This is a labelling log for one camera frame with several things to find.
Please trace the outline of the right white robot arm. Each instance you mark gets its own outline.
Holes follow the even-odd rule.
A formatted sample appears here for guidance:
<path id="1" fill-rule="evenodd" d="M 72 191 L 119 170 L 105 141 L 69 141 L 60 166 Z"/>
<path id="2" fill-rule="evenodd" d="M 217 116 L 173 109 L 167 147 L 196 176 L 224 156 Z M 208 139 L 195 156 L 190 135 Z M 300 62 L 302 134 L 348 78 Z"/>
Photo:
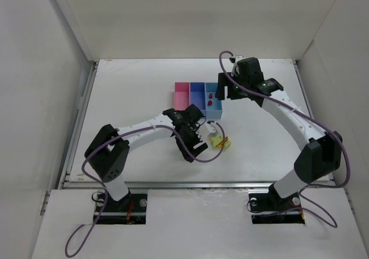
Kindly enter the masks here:
<path id="1" fill-rule="evenodd" d="M 293 169 L 271 184 L 267 193 L 249 195 L 253 213 L 286 210 L 299 190 L 339 168 L 342 138 L 298 109 L 276 79 L 265 79 L 257 58 L 231 55 L 229 60 L 232 71 L 219 73 L 215 96 L 219 100 L 248 98 L 256 102 L 282 125 L 300 149 Z"/>

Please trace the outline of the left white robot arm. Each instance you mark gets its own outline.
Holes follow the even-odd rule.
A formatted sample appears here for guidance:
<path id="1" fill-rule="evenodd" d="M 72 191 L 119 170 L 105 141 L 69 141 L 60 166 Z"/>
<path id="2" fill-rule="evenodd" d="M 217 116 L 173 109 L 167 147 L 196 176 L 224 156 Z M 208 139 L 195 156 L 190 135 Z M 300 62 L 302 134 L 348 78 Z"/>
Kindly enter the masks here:
<path id="1" fill-rule="evenodd" d="M 85 158 L 106 187 L 108 197 L 124 204 L 130 196 L 122 175 L 129 153 L 153 141 L 174 137 L 185 161 L 192 163 L 208 148 L 198 134 L 199 121 L 204 117 L 192 104 L 185 110 L 167 109 L 137 125 L 104 125 L 85 151 Z"/>

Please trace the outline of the green yellow lego cluster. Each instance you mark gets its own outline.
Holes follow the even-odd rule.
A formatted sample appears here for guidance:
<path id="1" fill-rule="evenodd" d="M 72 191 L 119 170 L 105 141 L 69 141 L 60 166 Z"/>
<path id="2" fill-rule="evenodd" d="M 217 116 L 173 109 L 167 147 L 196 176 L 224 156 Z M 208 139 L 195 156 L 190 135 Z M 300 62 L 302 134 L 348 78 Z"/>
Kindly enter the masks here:
<path id="1" fill-rule="evenodd" d="M 220 134 L 210 137 L 209 142 L 213 149 L 223 149 L 225 151 L 231 146 L 231 142 L 228 137 L 226 136 L 223 138 Z"/>

